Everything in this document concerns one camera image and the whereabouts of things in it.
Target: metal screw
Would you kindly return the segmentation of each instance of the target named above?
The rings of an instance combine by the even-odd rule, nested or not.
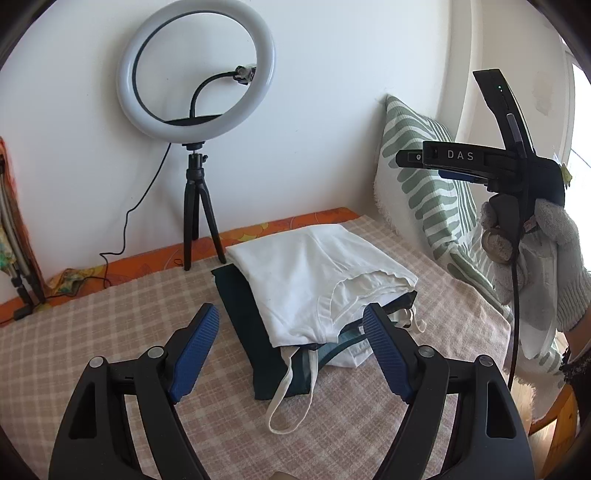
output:
[[[481,365],[484,365],[485,367],[492,367],[495,364],[492,361],[492,358],[489,357],[488,355],[481,355],[478,358],[478,361],[480,362]]]
[[[435,350],[433,350],[430,346],[428,345],[421,345],[418,348],[418,354],[420,356],[423,356],[425,358],[431,358],[433,355],[435,355]]]
[[[88,364],[92,367],[92,368],[98,368],[103,364],[103,358],[101,356],[96,356],[94,358],[90,359],[90,362],[88,362]]]
[[[164,354],[164,349],[161,346],[153,346],[148,350],[148,356],[150,358],[160,358]]]

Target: green striped pillow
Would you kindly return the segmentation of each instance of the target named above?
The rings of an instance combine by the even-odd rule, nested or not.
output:
[[[431,256],[454,278],[472,285],[510,323],[492,287],[492,262],[480,245],[482,228],[469,185],[441,178],[435,170],[399,168],[399,150],[419,149],[424,140],[453,141],[447,128],[420,115],[394,96],[386,100],[386,126],[374,192],[378,209],[390,226]],[[547,354],[519,360],[523,378],[530,373],[557,374],[560,353],[554,343]]]

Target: das logo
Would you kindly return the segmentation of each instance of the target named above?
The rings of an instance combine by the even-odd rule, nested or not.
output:
[[[447,158],[454,160],[474,160],[474,153],[462,150],[447,150]]]

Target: wooden chair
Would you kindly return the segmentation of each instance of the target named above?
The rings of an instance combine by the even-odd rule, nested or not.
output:
[[[556,421],[556,426],[550,443],[550,450],[538,478],[547,476],[558,465],[574,442],[577,433],[577,401],[570,385],[563,387],[548,413],[531,424],[529,436],[531,437],[554,421]]]

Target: orange patterned mattress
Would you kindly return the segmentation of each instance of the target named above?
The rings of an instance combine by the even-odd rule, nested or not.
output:
[[[286,230],[294,230],[303,226],[318,225],[321,223],[342,223],[358,218],[359,215],[347,208],[336,208],[333,210],[325,210],[324,212],[309,213],[307,215],[298,215],[295,217],[285,218],[283,220],[275,220],[268,223],[260,223],[244,228],[237,228],[220,234],[222,244],[224,247],[235,245],[240,242],[252,240],[254,238],[270,235],[272,233],[284,232]],[[215,248],[211,237],[200,238],[193,242],[192,260],[202,260],[204,258],[214,257],[216,255]],[[108,279],[112,285],[119,285],[129,282],[136,278],[149,275],[161,270],[169,268],[181,268],[183,266],[183,244],[173,245],[171,247],[164,247],[151,252],[136,255],[134,257],[124,258],[109,263]],[[93,275],[102,277],[104,274],[104,267],[95,269]],[[91,293],[103,290],[103,282],[96,279],[88,279],[81,286],[78,294],[75,297],[58,297],[49,299],[44,305],[37,307],[38,309],[51,308],[52,306],[61,305],[70,301],[72,298],[80,298]],[[14,310],[23,306],[20,298],[14,298],[0,306],[0,326],[7,325],[12,320]]]

